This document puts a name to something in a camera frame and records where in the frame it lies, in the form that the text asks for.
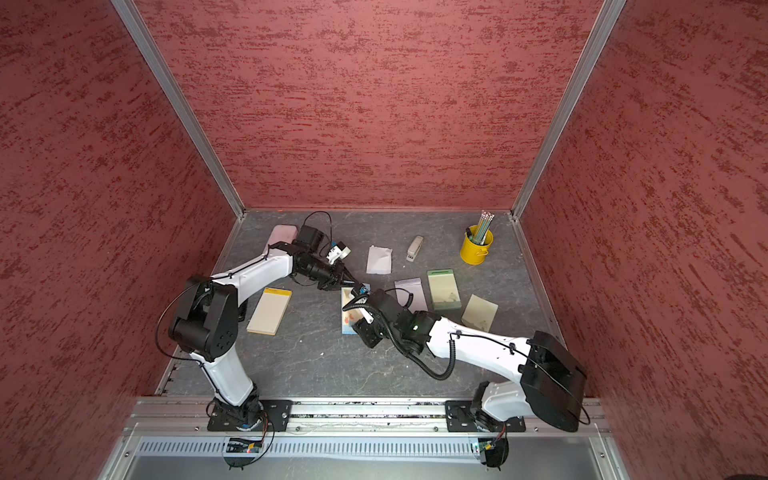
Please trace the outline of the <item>green memo pad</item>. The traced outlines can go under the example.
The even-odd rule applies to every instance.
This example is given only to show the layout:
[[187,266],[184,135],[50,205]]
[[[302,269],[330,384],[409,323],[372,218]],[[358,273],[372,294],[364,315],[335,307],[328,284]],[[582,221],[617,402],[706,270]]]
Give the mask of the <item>green memo pad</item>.
[[432,305],[435,311],[460,309],[462,302],[452,269],[427,272]]

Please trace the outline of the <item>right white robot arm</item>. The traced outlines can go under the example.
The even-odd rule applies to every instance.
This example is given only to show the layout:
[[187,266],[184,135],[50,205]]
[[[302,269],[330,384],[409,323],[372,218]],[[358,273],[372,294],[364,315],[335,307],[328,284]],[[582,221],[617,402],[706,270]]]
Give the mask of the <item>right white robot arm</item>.
[[530,416],[568,433],[591,422],[583,407],[586,368],[551,334],[523,338],[476,330],[436,312],[413,312],[381,289],[359,293],[342,310],[362,314],[352,328],[368,348],[387,340],[436,381],[449,379],[459,363],[502,377],[480,383],[466,408],[481,431],[500,432],[507,422]]

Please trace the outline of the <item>yellow-top beige memo pad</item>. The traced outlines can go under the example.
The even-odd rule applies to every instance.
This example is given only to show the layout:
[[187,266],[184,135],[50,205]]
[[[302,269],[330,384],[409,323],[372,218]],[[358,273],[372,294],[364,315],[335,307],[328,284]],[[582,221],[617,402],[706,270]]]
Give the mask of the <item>yellow-top beige memo pad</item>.
[[290,290],[265,288],[246,327],[248,333],[274,336],[292,297]]

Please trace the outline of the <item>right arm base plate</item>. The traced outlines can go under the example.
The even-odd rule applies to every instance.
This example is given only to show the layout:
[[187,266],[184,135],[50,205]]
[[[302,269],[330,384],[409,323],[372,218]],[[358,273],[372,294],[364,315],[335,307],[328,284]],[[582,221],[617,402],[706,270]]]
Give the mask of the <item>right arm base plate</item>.
[[468,400],[448,400],[444,407],[447,430],[452,433],[522,433],[526,431],[523,417],[511,417],[502,422],[484,413]]

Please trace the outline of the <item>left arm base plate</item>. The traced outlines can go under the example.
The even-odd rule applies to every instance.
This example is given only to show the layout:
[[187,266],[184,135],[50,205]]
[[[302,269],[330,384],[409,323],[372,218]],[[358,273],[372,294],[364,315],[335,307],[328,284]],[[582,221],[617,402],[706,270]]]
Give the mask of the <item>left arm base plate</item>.
[[271,428],[284,432],[294,403],[290,400],[252,400],[232,406],[217,398],[206,407],[209,432],[242,432],[255,434]]

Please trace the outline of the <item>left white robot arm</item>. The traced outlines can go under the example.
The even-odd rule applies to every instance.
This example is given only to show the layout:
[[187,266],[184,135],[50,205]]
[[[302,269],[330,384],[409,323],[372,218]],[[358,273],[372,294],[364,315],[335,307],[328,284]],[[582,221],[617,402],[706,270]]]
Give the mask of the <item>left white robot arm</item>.
[[[360,287],[343,263],[350,248],[329,241],[329,236],[308,225],[278,225],[261,255],[210,277],[188,279],[168,335],[207,377],[216,419],[241,431],[264,423],[257,387],[236,352],[239,323],[252,295],[297,275],[322,291]],[[324,242],[329,242],[327,253],[322,252]]]

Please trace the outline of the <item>torn green memo page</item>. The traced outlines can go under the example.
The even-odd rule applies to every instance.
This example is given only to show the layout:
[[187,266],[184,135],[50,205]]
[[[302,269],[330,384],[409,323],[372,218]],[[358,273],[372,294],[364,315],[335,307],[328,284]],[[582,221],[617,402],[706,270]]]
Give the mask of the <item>torn green memo page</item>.
[[489,332],[497,311],[497,304],[472,295],[462,314],[462,323],[476,330]]

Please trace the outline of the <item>blue-edged beige memo pad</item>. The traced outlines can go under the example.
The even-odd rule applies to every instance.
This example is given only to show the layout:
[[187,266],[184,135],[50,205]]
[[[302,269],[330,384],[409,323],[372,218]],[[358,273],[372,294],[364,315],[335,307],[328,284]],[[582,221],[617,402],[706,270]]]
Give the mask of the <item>blue-edged beige memo pad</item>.
[[[344,308],[354,298],[351,287],[343,287],[341,289],[341,307]],[[356,332],[353,326],[361,319],[364,319],[364,315],[360,309],[354,309],[341,311],[341,333],[343,335],[355,335]]]

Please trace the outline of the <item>purple grid memo pad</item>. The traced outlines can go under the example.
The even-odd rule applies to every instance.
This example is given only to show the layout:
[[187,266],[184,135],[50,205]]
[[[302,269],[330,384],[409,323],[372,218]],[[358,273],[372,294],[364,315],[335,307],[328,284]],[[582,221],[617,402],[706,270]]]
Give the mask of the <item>purple grid memo pad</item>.
[[396,281],[394,288],[398,303],[411,312],[429,310],[420,278]]

